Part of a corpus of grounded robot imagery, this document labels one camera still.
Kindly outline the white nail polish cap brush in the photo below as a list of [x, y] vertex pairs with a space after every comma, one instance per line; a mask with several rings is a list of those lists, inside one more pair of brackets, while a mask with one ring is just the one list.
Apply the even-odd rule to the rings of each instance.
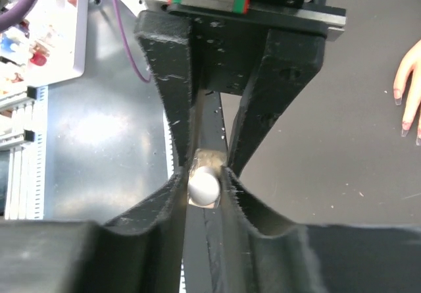
[[220, 197], [219, 179], [212, 167], [202, 166], [195, 170], [188, 181], [189, 203], [213, 208]]

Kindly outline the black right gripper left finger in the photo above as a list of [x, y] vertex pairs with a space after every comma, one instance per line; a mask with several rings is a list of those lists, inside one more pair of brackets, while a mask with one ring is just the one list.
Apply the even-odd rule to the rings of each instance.
[[2, 292], [177, 292], [187, 174], [104, 225], [1, 223]]

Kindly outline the beige nail polish bottle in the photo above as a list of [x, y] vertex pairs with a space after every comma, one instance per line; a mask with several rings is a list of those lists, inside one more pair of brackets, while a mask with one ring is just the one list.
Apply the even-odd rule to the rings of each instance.
[[[226, 160], [227, 160], [226, 154], [221, 151], [210, 150], [210, 149], [197, 149], [193, 157], [193, 162], [189, 171], [189, 179], [193, 176], [197, 168], [202, 167], [202, 166], [212, 167], [219, 179], [220, 195], [221, 195], [222, 184], [220, 181], [220, 176], [221, 176], [222, 168], [226, 165]], [[187, 188], [187, 198], [188, 198], [188, 203], [189, 203], [188, 188]], [[213, 208], [218, 207], [219, 201], [220, 201], [220, 197]]]

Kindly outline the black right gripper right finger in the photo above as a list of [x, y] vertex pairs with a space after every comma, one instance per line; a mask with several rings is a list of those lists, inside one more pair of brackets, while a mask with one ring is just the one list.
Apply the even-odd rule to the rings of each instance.
[[221, 170], [222, 292], [419, 292], [420, 227], [306, 225]]

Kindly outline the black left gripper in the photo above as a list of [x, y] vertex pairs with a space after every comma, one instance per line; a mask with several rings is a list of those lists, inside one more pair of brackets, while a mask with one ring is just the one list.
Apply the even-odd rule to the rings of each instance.
[[270, 129], [318, 74], [346, 12], [327, 0], [144, 0], [135, 37], [164, 105], [180, 166], [192, 93], [241, 94], [228, 166], [239, 176]]

